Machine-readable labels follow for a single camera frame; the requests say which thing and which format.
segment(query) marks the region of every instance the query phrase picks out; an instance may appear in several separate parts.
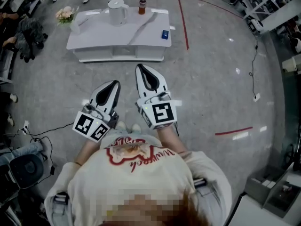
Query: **white electric kettle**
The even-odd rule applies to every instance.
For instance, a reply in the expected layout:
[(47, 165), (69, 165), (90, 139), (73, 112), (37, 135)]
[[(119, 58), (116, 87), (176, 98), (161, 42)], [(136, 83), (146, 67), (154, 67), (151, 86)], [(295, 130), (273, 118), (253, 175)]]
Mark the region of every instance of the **white electric kettle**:
[(123, 0), (111, 0), (108, 2), (111, 24), (121, 26), (127, 22), (128, 5)]

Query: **flower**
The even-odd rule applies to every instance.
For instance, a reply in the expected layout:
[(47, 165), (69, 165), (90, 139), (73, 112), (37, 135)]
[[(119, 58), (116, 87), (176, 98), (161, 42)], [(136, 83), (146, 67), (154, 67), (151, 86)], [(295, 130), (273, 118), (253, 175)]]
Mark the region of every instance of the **flower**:
[(75, 16), (75, 10), (69, 6), (60, 9), (55, 17), (57, 18), (59, 24), (71, 23)]
[(65, 13), (71, 12), (71, 10), (72, 10), (72, 8), (69, 7), (69, 6), (66, 6), (66, 7), (64, 7), (64, 9), (63, 9), (63, 11), (64, 11)]

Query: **bottle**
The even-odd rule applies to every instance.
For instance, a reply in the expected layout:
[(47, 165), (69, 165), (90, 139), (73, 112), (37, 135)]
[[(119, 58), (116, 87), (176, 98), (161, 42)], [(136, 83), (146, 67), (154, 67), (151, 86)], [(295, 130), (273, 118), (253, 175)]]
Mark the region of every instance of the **bottle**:
[(145, 14), (146, 0), (139, 1), (139, 14)]

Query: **red tape line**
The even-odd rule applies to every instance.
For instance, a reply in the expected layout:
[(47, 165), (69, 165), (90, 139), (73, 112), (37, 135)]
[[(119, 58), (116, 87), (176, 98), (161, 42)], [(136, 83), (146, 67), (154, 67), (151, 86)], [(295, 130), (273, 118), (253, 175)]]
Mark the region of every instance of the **red tape line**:
[[(187, 31), (186, 31), (185, 18), (184, 18), (184, 14), (183, 14), (183, 9), (182, 9), (181, 0), (178, 0), (178, 1), (179, 1), (180, 11), (181, 11), (181, 15), (182, 15), (182, 21), (183, 21), (183, 27), (184, 27), (184, 34), (185, 34), (185, 40), (186, 40), (186, 49), (188, 50), (188, 49), (189, 49), (189, 44), (188, 44), (188, 37), (187, 37)], [(205, 0), (199, 0), (199, 1), (208, 3), (208, 4), (212, 5), (212, 6), (215, 6), (215, 7), (219, 8), (219, 9), (222, 9), (222, 10), (228, 12), (228, 13), (231, 13), (231, 14), (235, 15), (236, 17), (239, 17), (239, 18), (243, 19), (242, 17), (238, 16), (237, 14), (232, 13), (232, 12), (230, 12), (230, 11), (228, 11), (228, 10), (222, 8), (222, 7), (219, 7), (219, 6), (217, 6), (217, 5), (215, 5), (215, 4), (211, 3), (211, 2), (207, 2), (207, 1), (205, 1)]]
[(231, 134), (231, 133), (235, 133), (235, 132), (240, 132), (240, 131), (243, 131), (243, 130), (249, 130), (249, 129), (252, 129), (252, 128), (253, 128), (253, 126), (247, 127), (247, 128), (243, 128), (243, 129), (239, 129), (239, 130), (231, 130), (231, 131), (226, 131), (226, 132), (218, 132), (215, 135), (216, 136), (227, 135), (227, 134)]
[(187, 31), (186, 31), (186, 25), (185, 25), (183, 9), (182, 9), (182, 5), (181, 5), (181, 0), (178, 0), (178, 1), (179, 1), (180, 11), (181, 11), (181, 15), (182, 15), (184, 34), (185, 34), (185, 40), (186, 40), (186, 49), (188, 50), (189, 49), (189, 44), (188, 44), (188, 37), (187, 37)]

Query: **white low table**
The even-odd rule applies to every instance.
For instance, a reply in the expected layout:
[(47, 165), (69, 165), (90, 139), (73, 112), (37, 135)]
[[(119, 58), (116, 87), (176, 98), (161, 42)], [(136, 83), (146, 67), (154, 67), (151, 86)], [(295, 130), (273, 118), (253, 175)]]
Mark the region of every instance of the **white low table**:
[[(128, 9), (127, 23), (110, 24), (109, 10), (90, 10), (77, 14), (80, 34), (71, 32), (67, 49), (72, 50), (80, 62), (98, 61), (162, 61), (171, 46), (168, 11), (146, 8)], [(162, 39), (163, 30), (169, 31)]]

